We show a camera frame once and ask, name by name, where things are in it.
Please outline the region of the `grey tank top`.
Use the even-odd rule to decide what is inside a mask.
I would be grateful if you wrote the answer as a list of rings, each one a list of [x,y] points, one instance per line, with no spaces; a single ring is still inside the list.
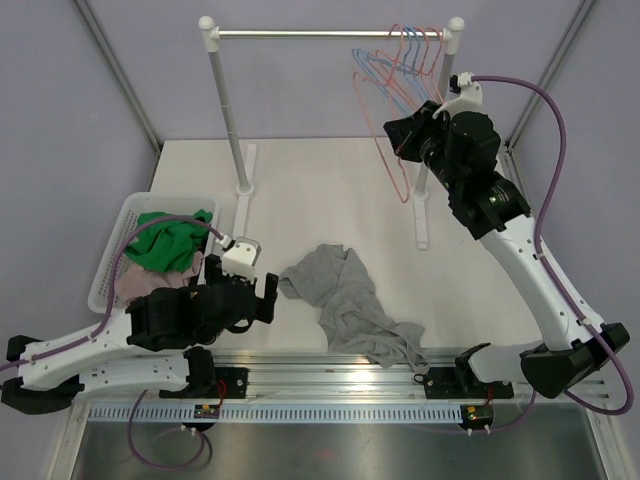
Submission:
[[[330,352],[363,355],[383,368],[407,364],[425,374],[424,327],[388,316],[365,265],[351,248],[321,244],[280,275],[283,295],[318,308]]]

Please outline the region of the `green tank top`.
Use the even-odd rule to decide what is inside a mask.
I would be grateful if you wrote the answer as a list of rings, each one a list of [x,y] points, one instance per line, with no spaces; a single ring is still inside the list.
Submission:
[[[154,224],[135,237],[124,255],[146,270],[185,273],[197,251],[207,242],[209,231],[201,226],[171,220]]]

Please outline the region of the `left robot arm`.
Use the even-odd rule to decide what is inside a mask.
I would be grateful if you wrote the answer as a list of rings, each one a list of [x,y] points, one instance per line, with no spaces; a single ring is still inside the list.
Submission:
[[[267,274],[258,296],[255,281],[224,273],[216,255],[206,258],[205,270],[205,284],[136,298],[99,334],[87,328],[50,341],[11,338],[7,359],[18,373],[3,382],[2,403],[43,415],[80,399],[142,390],[168,399],[219,396],[223,388],[209,346],[223,332],[271,323],[279,278]]]

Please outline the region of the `mauve pink tank top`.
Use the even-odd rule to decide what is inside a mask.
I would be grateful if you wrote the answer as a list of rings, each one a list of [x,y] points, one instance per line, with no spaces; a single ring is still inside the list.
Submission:
[[[204,253],[197,251],[191,265],[184,271],[154,272],[132,264],[115,282],[115,294],[120,302],[129,304],[138,297],[144,297],[158,288],[181,288],[200,273]]]

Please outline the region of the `blue hanger of green top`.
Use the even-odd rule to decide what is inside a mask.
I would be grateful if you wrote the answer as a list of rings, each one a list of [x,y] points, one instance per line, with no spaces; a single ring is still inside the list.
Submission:
[[[430,94],[422,79],[422,67],[429,50],[425,31],[412,26],[395,24],[387,39],[391,40],[390,51],[384,49],[351,50],[355,62],[352,76],[353,90],[364,117],[370,137],[377,141],[384,132],[372,118],[372,105],[368,94],[376,92],[388,109],[392,119],[412,114]]]

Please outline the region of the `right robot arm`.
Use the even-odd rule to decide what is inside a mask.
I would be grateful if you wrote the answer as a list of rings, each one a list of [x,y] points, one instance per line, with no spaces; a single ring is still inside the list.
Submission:
[[[476,396],[489,383],[523,379],[553,399],[629,343],[625,326],[606,323],[534,240],[530,206],[497,170],[501,139],[486,114],[452,114],[427,101],[383,129],[400,159],[424,165],[445,188],[453,216],[504,269],[542,335],[533,347],[482,344],[468,350],[467,363],[453,374],[460,393]]]

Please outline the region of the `pink hanger of black top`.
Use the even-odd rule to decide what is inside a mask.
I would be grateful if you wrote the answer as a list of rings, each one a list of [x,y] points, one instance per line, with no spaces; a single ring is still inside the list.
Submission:
[[[403,53],[400,71],[421,102],[443,101],[435,79],[441,57],[445,53],[445,35],[435,27],[403,26]]]

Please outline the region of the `pink hanger of grey top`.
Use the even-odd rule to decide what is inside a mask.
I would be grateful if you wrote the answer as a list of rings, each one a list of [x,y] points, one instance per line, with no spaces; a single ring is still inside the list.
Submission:
[[[404,46],[402,26],[394,24],[385,40],[384,47],[356,48],[352,51],[355,61],[352,87],[394,193],[401,204],[406,204],[411,196],[407,171],[390,147],[383,145],[386,139],[383,124],[399,119],[415,105],[398,70]]]

